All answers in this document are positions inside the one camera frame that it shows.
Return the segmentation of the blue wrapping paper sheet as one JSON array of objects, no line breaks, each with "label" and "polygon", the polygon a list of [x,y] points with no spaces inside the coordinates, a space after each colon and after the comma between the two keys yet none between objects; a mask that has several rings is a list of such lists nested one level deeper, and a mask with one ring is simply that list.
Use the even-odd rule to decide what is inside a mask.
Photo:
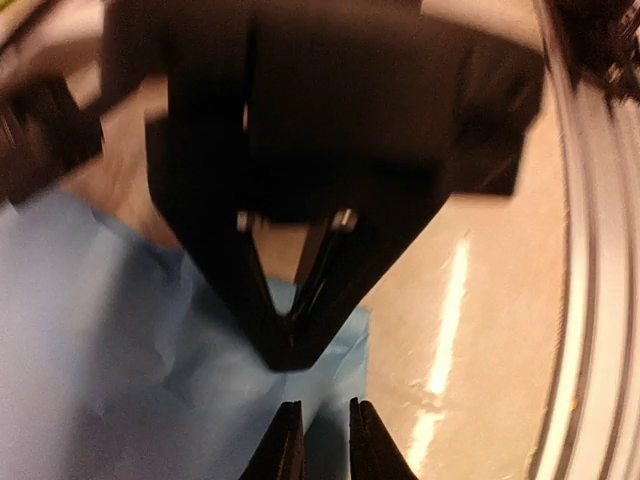
[{"label": "blue wrapping paper sheet", "polygon": [[315,365],[268,369],[183,251],[60,190],[1,209],[1,475],[236,479],[285,401],[306,475],[349,475],[369,314]]}]

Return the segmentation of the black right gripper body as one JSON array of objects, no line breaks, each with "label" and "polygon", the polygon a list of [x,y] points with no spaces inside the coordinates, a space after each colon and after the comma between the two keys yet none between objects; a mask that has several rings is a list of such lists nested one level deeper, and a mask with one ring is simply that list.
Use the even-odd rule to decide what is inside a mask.
[{"label": "black right gripper body", "polygon": [[510,195],[541,100],[539,52],[374,1],[111,1],[102,90],[162,76],[148,189],[170,224],[240,211],[310,222],[381,203]]}]

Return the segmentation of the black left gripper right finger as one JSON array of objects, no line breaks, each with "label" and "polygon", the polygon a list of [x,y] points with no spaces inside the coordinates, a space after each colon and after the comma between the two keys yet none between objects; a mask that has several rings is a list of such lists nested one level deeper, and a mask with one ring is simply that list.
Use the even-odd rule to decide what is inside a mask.
[{"label": "black left gripper right finger", "polygon": [[354,480],[417,480],[370,401],[350,400],[349,457]]}]

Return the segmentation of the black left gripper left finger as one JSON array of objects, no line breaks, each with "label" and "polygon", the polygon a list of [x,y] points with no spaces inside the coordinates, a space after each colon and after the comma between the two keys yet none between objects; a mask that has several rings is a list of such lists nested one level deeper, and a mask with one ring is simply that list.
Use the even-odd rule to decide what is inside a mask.
[{"label": "black left gripper left finger", "polygon": [[305,478],[302,405],[283,402],[242,473],[242,480]]}]

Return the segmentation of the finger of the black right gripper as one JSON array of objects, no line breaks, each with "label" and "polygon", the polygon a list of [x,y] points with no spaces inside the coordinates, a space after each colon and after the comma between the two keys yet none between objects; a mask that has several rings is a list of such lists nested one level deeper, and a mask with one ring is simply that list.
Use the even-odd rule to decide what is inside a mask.
[{"label": "finger of the black right gripper", "polygon": [[162,212],[192,260],[273,370],[293,370],[290,333],[273,304],[251,233],[237,228],[237,212]]},{"label": "finger of the black right gripper", "polygon": [[287,368],[313,366],[354,308],[394,265],[446,202],[442,191],[378,194],[356,209],[352,232],[341,234],[310,311],[295,324]]}]

